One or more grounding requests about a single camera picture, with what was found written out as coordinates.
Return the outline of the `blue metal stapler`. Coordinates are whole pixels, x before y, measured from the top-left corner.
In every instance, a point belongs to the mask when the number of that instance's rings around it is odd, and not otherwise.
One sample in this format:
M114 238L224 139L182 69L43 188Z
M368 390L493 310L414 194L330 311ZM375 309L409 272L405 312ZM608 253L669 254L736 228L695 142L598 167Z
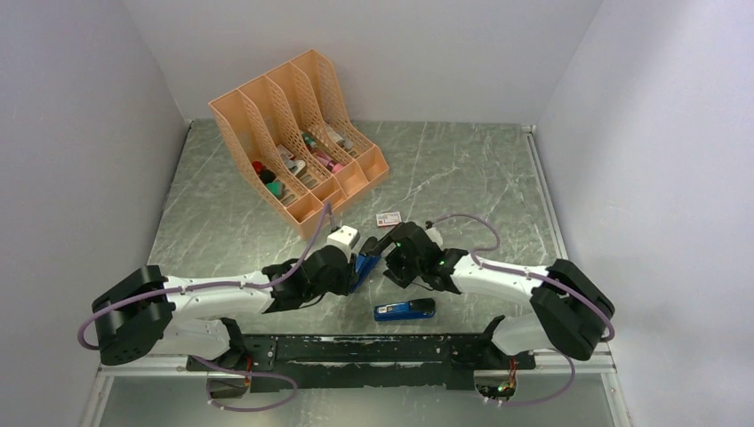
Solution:
M376 322L433 318L437 305L433 298L414 299L375 306L373 319Z
M356 290L365 282L373 269L381 259L379 251L380 240L377 237L369 237L359 249L355 260L355 272L357 279L350 287L349 292L355 293Z

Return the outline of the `small staple box sleeve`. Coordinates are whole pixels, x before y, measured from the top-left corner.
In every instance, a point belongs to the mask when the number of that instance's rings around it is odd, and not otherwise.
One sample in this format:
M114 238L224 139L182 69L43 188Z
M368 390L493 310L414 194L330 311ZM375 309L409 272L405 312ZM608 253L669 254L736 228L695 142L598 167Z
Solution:
M378 228L386 228L398 225L402 218L400 212L387 212L377 213L375 220Z

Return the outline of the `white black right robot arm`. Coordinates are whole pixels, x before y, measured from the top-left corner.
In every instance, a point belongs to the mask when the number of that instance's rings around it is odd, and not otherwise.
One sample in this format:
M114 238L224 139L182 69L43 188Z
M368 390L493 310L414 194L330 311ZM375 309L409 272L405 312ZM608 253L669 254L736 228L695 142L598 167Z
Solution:
M478 294L529 310L489 324L491 337L479 346L482 361L503 367L514 355L553 349L580 361L614 336L614 304L573 262L521 266L487 260L477 250L443 248L436 229L400 222L382 238L370 237L360 256L381 257L384 275L408 287L419 279L438 292Z

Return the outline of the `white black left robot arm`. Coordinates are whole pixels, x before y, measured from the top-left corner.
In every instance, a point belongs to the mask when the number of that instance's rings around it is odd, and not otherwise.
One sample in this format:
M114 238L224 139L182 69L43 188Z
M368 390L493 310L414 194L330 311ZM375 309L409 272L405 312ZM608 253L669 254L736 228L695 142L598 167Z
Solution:
M246 356L237 314L299 310L328 293L347 295L358 281L356 264L349 250L327 245L302 261L229 278L178 278L144 266L92 302L93 348L105 366L191 355L232 370Z

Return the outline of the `grey white stapler remover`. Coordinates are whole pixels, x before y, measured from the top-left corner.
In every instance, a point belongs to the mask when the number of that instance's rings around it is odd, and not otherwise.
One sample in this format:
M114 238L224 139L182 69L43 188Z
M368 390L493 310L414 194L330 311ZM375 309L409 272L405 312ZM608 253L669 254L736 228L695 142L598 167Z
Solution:
M291 174L301 176L306 169L306 162L298 159L288 148L277 145L277 152Z

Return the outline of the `pink marker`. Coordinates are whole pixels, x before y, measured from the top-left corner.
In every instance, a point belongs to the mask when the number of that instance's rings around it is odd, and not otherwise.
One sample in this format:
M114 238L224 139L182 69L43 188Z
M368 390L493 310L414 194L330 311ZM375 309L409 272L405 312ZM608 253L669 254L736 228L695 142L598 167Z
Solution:
M337 162L332 157L319 149L314 149L311 154L331 173L338 173L343 168L343 165L341 163Z

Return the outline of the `green round item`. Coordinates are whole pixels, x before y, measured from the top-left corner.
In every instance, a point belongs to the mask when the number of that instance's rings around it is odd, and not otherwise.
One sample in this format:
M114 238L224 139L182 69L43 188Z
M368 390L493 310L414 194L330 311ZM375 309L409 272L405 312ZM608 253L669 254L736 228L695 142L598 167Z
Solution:
M280 181L267 183L266 188L278 200L280 200L285 194L285 185Z

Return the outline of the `black round item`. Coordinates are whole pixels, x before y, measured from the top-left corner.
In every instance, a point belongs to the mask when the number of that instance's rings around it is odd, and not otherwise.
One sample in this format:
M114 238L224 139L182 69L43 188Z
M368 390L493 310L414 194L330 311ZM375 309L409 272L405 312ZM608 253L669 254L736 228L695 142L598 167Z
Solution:
M259 178L264 185L268 185L274 182L277 178L276 174L269 169L264 169L259 172Z

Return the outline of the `grey white item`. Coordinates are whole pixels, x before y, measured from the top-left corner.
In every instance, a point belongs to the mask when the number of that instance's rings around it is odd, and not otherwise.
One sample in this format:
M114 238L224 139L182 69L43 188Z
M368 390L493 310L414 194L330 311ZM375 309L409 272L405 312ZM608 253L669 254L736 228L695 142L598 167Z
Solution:
M326 128L327 134L329 138L334 141L337 145L339 145L342 149L345 149L347 151L353 150L354 143L349 140L348 138L340 135L334 129L327 127Z

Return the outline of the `green capped marker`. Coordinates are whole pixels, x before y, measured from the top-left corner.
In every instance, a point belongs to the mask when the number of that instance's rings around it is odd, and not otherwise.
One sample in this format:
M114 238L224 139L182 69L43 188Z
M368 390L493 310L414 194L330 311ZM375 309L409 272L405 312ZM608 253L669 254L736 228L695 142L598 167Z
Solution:
M301 136L310 149L314 149L317 146L315 140L308 133L303 133Z

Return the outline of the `red round item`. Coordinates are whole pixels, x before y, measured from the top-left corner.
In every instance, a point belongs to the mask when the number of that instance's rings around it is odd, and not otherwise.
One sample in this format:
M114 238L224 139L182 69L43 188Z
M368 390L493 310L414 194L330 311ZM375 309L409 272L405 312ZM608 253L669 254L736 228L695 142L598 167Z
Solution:
M266 166L260 161L252 161L252 167L257 174L260 174L266 169Z

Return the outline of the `orange plastic file organizer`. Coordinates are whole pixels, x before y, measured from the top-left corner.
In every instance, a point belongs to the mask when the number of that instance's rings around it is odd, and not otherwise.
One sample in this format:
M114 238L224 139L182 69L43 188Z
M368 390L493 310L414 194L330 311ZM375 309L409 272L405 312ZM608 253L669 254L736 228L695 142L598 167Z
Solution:
M310 238L325 205L344 212L389 177L381 149L351 122L333 63L309 50L210 101L221 136L238 171L267 203L303 238ZM342 149L326 128L354 143ZM308 133L319 149L343 165L331 173L311 154L302 139ZM306 162L294 176L277 152L288 148ZM285 185L278 200L253 170L260 161Z

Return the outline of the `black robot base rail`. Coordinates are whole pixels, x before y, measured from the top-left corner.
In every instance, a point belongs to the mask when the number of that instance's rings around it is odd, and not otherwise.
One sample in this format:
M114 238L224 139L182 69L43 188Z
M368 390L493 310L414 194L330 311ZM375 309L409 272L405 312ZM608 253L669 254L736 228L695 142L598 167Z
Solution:
M189 355L217 397L244 392L444 386L475 389L482 371L532 370L531 351L506 356L488 333L243 334L230 323L230 348L215 359Z

